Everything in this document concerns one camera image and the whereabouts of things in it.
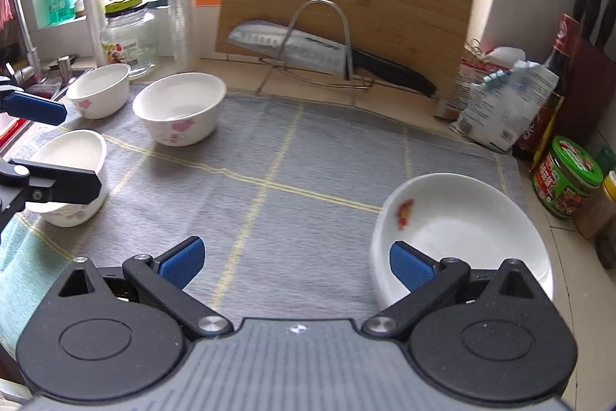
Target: cutting board stand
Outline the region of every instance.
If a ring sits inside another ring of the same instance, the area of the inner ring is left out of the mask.
[[[355,75],[350,75],[349,76],[349,82],[347,84],[342,83],[342,82],[341,83],[332,83],[332,82],[324,82],[324,81],[315,81],[313,79],[308,79],[307,77],[301,77],[300,75],[295,74],[294,72],[289,70],[289,67],[286,64],[286,61],[283,59],[283,52],[285,50],[286,43],[289,40],[289,37],[291,36],[291,32],[293,31],[293,28],[295,27],[295,24],[297,23],[298,18],[300,17],[302,12],[308,6],[312,6],[312,5],[315,5],[315,4],[325,4],[326,6],[329,6],[332,9],[334,9],[338,13],[338,15],[340,16],[340,19],[341,19],[341,21],[343,23],[344,43],[346,44],[346,51],[347,51],[347,68],[352,71],[352,69],[353,69],[353,56],[352,56],[352,49],[351,49],[351,45],[350,45],[349,20],[347,19],[346,15],[344,14],[342,8],[340,6],[338,6],[335,2],[332,2],[332,1],[329,1],[329,0],[311,0],[311,1],[306,1],[305,3],[303,3],[298,8],[298,10],[293,15],[293,18],[291,19],[290,24],[288,24],[288,26],[286,28],[285,37],[284,37],[284,39],[282,41],[282,44],[280,45],[280,48],[278,49],[278,54],[276,55],[276,58],[271,60],[271,61],[267,61],[266,58],[259,57],[259,61],[264,63],[264,64],[269,65],[270,70],[266,74],[265,79],[261,82],[261,85],[259,86],[259,88],[257,89],[257,94],[261,93],[261,90],[263,89],[263,86],[265,86],[265,84],[267,83],[267,81],[269,80],[270,76],[272,75],[272,73],[274,71],[278,71],[281,74],[286,75],[287,77],[290,77],[292,79],[296,79],[297,81],[305,82],[306,84],[313,84],[315,86],[324,86],[324,87],[328,87],[328,88],[345,88],[345,89],[349,89],[350,93],[351,93],[352,103],[355,103],[354,96],[353,96],[355,90],[367,90],[367,89],[370,89],[372,86],[374,86],[374,84],[375,84],[374,77],[366,78],[366,77],[364,77],[362,75],[360,75],[358,77],[356,77]]]

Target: knife block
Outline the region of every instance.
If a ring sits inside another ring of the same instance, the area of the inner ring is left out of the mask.
[[[554,135],[562,135],[584,145],[616,92],[616,64],[601,50],[578,38],[567,73],[568,89]]]

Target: bowl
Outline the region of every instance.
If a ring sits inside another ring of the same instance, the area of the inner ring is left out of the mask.
[[[399,230],[398,208],[410,199],[410,217]],[[507,258],[520,259],[549,299],[553,297],[552,267],[532,222],[509,197],[475,178],[424,175],[403,183],[389,196],[377,218],[370,250],[382,309],[408,295],[389,267],[389,249],[396,241],[405,241],[436,261],[460,258],[470,268],[496,270]]]
[[[155,141],[186,146],[214,131],[226,93],[224,81],[215,75],[175,74],[141,91],[132,102],[132,110]]]
[[[26,203],[26,208],[56,226],[76,226],[88,221],[100,209],[109,192],[105,158],[107,144],[95,131],[79,129],[64,133],[43,145],[32,161],[67,168],[91,169],[101,183],[99,196],[88,205]]]
[[[67,98],[86,119],[102,119],[128,100],[130,65],[112,63],[83,74],[67,90]]]

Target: metal faucet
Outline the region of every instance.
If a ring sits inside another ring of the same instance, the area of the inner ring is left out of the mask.
[[[17,15],[17,20],[19,22],[19,30],[22,34],[23,45],[26,49],[28,56],[29,67],[21,69],[21,77],[23,82],[28,80],[28,78],[34,74],[40,76],[41,75],[41,60],[38,56],[38,51],[35,46],[32,44],[32,39],[30,37],[30,32],[28,31],[28,26],[26,25],[26,18],[23,15],[22,1],[21,0],[12,0],[13,6],[17,11],[15,14]]]

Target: knife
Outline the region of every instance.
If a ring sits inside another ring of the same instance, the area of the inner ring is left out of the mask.
[[[593,33],[594,25],[597,22],[597,18],[599,18],[600,9],[601,0],[588,0],[588,6],[586,7],[586,18],[584,18],[584,25],[581,29],[582,39],[590,39],[590,35]]]
[[[612,30],[614,30],[614,24],[616,23],[616,0],[609,0],[606,10],[603,13],[603,19],[599,26],[599,33],[597,34],[597,41],[594,44],[597,49],[603,51],[608,43]]]
[[[256,51],[270,58],[278,56],[287,27],[275,23],[252,20],[234,28],[227,41],[240,48]],[[419,72],[404,65],[362,50],[352,48],[353,68],[347,68],[347,47],[344,44],[301,30],[292,30],[281,59],[290,66],[308,68],[349,80],[350,75],[364,69],[383,81],[432,96],[436,86]]]

